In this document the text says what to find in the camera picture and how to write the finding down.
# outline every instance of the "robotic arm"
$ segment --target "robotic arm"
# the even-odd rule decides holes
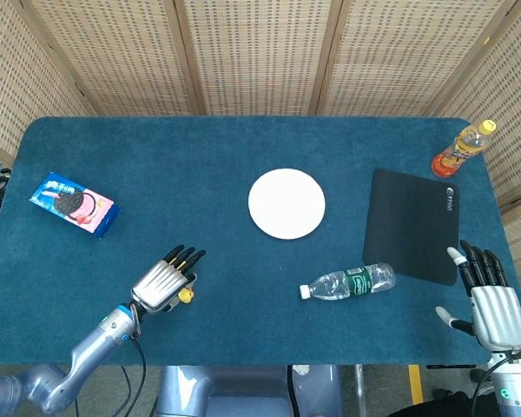
[[[472,306],[473,323],[453,317],[436,307],[440,319],[471,336],[491,351],[488,362],[492,384],[504,417],[521,417],[521,306],[515,290],[508,286],[500,260],[490,251],[461,241],[466,257],[455,248],[448,254],[459,268]],[[477,393],[472,415],[476,415]]]
[[[0,417],[11,415],[27,399],[44,414],[68,407],[95,369],[122,343],[140,334],[145,314],[169,311],[180,301],[190,302],[196,275],[191,267],[205,251],[188,258],[195,248],[174,248],[133,287],[132,299],[120,304],[71,351],[71,369],[45,363],[18,375],[0,377]]]

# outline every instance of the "white bottle cap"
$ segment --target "white bottle cap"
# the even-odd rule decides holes
[[[303,300],[311,298],[311,290],[308,285],[299,285],[299,292],[301,293],[301,298]]]

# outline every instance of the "floor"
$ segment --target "floor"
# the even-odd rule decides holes
[[[24,369],[25,367],[20,366],[0,366],[0,375],[16,374]],[[141,367],[127,367],[127,371],[134,394],[141,379]],[[148,368],[145,387],[131,415],[148,416],[158,394],[160,371],[159,367]],[[407,366],[364,366],[363,372],[366,408],[369,417],[386,417],[388,414],[412,404]],[[346,416],[358,416],[359,404],[356,396],[354,368],[351,366],[340,367],[340,375]],[[437,388],[461,390],[470,396],[474,390],[474,384],[469,379],[468,369],[426,369],[421,367],[420,379],[425,400],[430,400],[432,391]],[[82,388],[78,397],[79,414],[81,417],[114,415],[118,407],[126,400],[127,395],[127,382],[121,368],[100,367]],[[16,415],[34,417],[40,414],[30,404],[24,404]],[[76,415],[75,407],[72,405],[59,415],[73,417]]]

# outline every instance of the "blue table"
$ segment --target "blue table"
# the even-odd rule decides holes
[[[69,361],[70,349],[168,249],[204,248],[196,297],[149,317],[148,362],[169,364],[476,363],[488,354],[443,325],[437,305],[470,317],[454,287],[398,278],[396,288],[338,302],[302,301],[298,286],[362,264],[373,170],[432,178],[432,157],[467,123],[369,117],[43,118],[29,126],[0,215],[0,363]],[[276,168],[297,168],[326,196],[310,235],[257,229],[247,195]],[[112,198],[99,240],[31,204],[55,171]],[[482,157],[451,179],[459,235],[504,260],[519,291]],[[139,361],[129,345],[112,363]]]

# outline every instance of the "snack package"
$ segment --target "snack package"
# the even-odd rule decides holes
[[[103,237],[120,209],[112,200],[95,191],[50,172],[30,198],[30,202],[70,223]]]

